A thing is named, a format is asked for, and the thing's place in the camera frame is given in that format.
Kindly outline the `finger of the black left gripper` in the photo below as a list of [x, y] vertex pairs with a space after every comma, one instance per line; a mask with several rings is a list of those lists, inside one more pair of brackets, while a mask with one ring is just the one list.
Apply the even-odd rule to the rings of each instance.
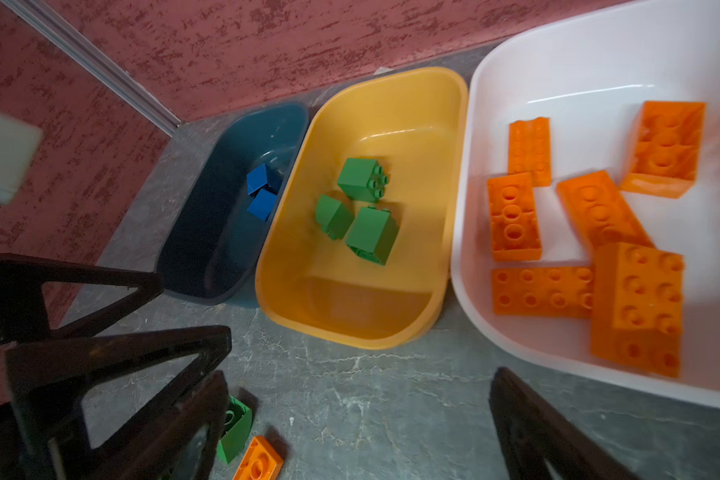
[[[45, 294], [84, 285], [123, 287], [126, 295], [71, 323], [54, 328]], [[161, 276], [40, 257], [0, 254], [0, 344], [93, 337], [163, 292]]]
[[[22, 441], [19, 464], [23, 478], [89, 479], [88, 474], [135, 439], [149, 421], [186, 400], [212, 372], [219, 371], [218, 365], [230, 351], [231, 331], [226, 326], [48, 340], [12, 347], [6, 353], [6, 373]], [[193, 360], [108, 440], [91, 446], [82, 400], [93, 387], [183, 357]], [[175, 479], [174, 467], [188, 467], [199, 449], [185, 450], [163, 475]]]

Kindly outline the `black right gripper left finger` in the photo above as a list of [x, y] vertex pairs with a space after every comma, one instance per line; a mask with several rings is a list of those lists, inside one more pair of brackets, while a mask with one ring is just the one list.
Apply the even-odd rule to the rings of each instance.
[[212, 372], [186, 400], [161, 413], [138, 432], [125, 447], [107, 456], [87, 475], [89, 479], [158, 479], [191, 448], [199, 447], [184, 469], [174, 467], [177, 479], [206, 479], [213, 466], [216, 443], [223, 429], [228, 405], [224, 374]]

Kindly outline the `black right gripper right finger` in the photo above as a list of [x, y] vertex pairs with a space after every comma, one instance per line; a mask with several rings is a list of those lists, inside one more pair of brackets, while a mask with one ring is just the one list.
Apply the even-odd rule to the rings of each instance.
[[490, 409], [511, 479], [634, 479], [506, 367], [491, 382]]

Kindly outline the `green lego brick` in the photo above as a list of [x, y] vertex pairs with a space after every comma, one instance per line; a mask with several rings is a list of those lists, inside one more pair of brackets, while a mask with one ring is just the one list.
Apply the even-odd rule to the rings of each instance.
[[331, 240], [341, 240], [354, 221], [354, 213], [344, 202], [328, 195], [321, 195], [315, 210], [320, 230]]
[[350, 200], [376, 203], [384, 197], [389, 176], [375, 159], [348, 158], [337, 184]]
[[345, 242], [359, 258], [385, 266], [398, 232], [390, 210], [366, 206], [358, 211]]
[[245, 448], [252, 423], [252, 409], [234, 396], [229, 396], [223, 432], [217, 446], [217, 456], [225, 464], [230, 464]]

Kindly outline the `orange long lego brick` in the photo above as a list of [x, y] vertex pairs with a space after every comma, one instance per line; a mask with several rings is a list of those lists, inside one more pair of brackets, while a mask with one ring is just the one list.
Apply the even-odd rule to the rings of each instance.
[[595, 250], [590, 352], [677, 378], [681, 371], [684, 257], [625, 242]]

